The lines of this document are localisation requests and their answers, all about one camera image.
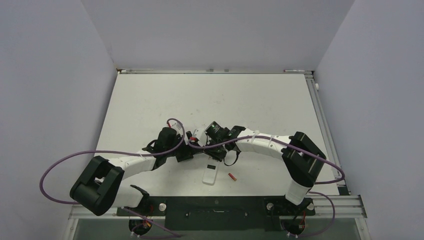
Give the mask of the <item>red black battery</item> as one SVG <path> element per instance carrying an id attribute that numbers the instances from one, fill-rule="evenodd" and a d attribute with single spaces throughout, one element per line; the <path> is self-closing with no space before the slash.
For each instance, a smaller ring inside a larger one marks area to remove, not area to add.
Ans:
<path id="1" fill-rule="evenodd" d="M 237 178 L 233 175 L 233 174 L 231 174 L 231 173 L 228 173 L 228 176 L 233 180 L 233 181 L 237 181 Z"/>

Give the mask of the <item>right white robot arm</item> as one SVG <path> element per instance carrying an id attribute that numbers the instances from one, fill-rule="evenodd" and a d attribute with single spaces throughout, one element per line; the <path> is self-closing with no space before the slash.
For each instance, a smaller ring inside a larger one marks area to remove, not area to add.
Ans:
<path id="1" fill-rule="evenodd" d="M 297 213 L 303 206 L 306 194 L 315 185 L 326 155 L 303 132 L 282 136 L 261 133 L 243 126 L 231 129 L 212 122 L 201 134 L 207 146 L 224 143 L 213 150 L 218 152 L 251 152 L 282 160 L 291 177 L 282 207 L 289 214 Z"/>

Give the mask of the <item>white red remote control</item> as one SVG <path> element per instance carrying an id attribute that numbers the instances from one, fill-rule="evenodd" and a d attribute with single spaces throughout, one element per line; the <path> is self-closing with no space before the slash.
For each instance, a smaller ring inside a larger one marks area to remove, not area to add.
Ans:
<path id="1" fill-rule="evenodd" d="M 202 176 L 202 183 L 213 186 L 215 184 L 220 162 L 215 159 L 208 159 Z"/>

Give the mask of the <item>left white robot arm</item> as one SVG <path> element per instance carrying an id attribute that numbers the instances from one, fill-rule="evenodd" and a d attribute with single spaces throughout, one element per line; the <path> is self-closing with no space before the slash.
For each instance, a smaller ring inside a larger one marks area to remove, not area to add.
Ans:
<path id="1" fill-rule="evenodd" d="M 157 139 L 134 156 L 110 159 L 94 156 L 71 187 L 69 195 L 96 216 L 114 207 L 129 207 L 136 215 L 143 215 L 149 208 L 146 199 L 149 194 L 137 185 L 124 185 L 122 181 L 156 170 L 168 158 L 192 159 L 194 154 L 187 144 L 192 135 L 179 127 L 163 127 Z"/>

